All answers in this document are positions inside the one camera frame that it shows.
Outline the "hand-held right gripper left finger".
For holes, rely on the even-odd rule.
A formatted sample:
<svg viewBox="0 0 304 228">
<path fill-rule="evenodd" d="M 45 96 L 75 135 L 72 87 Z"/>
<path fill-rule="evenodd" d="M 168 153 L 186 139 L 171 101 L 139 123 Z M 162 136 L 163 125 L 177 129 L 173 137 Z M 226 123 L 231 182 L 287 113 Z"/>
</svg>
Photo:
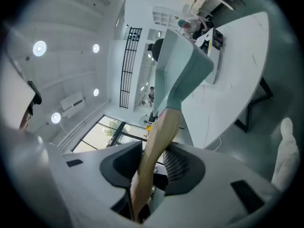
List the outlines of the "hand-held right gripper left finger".
<svg viewBox="0 0 304 228">
<path fill-rule="evenodd" d="M 141 143 L 62 155 L 64 228 L 138 228 L 130 187 Z"/>
</svg>

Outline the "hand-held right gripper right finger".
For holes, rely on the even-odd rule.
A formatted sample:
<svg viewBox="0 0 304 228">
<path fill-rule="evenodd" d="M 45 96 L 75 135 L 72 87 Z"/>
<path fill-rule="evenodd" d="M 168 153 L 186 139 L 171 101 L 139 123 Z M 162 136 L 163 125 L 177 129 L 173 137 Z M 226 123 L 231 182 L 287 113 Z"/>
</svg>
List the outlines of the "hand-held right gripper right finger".
<svg viewBox="0 0 304 228">
<path fill-rule="evenodd" d="M 268 180 L 223 153 L 173 143 L 164 165 L 169 183 L 146 227 L 252 227 L 279 195 Z"/>
</svg>

